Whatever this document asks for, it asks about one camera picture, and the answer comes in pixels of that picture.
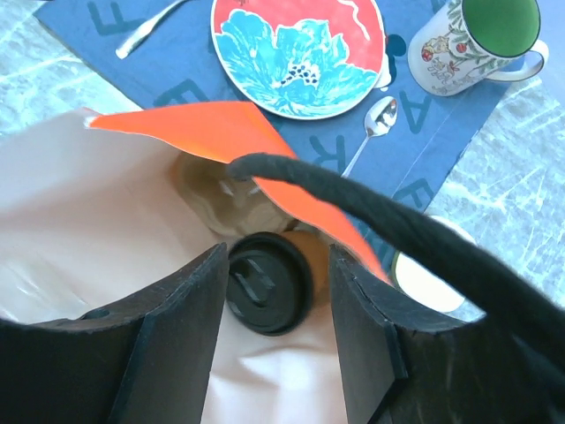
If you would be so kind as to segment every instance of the white mug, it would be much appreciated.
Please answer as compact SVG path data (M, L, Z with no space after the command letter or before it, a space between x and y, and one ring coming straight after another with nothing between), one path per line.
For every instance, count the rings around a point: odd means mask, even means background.
M549 57L538 40L540 28L536 0L448 0L414 35L408 65L416 82L434 95L456 95L482 79L527 80ZM536 64L499 71L528 51L539 54Z

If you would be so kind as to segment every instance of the flower center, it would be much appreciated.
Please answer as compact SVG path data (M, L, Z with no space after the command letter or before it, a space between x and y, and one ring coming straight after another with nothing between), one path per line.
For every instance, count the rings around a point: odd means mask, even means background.
M283 79L279 81L280 87L288 86L292 81L302 80L306 86L318 86L320 80L320 68L316 64L305 61L301 64L289 63L289 70Z

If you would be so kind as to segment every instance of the blue placemat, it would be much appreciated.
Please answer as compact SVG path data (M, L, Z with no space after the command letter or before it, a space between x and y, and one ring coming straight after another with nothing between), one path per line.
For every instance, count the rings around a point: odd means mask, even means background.
M211 42L212 0L184 4L130 57L123 61L116 57L114 51L125 36L171 1L64 0L43 5L36 17L142 108L244 100L223 71ZM419 210L424 210L439 191L507 88L483 82L460 95L440 98L416 84L405 56L407 44L443 3L378 1L394 79L386 95L398 99L400 114L389 135L371 140L350 174L375 191ZM266 116L300 158L341 172L365 137L366 112L383 95L379 89L373 90L350 112L321 121ZM356 225L387 269L392 249L362 223Z

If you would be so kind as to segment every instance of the marble table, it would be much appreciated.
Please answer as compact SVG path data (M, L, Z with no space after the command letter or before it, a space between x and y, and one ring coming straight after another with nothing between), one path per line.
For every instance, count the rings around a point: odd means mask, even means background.
M0 4L0 135L80 107L138 110L32 16L41 2ZM428 212L565 306L565 109L538 78L516 83L475 135ZM472 305L456 316L473 319Z

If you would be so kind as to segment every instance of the flower design on plate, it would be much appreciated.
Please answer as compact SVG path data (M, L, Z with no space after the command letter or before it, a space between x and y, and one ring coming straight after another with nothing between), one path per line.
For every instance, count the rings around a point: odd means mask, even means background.
M301 19L276 30L256 13L234 10L215 35L222 64L259 106L287 117L343 113L373 88L377 72L348 64L349 47L328 22Z

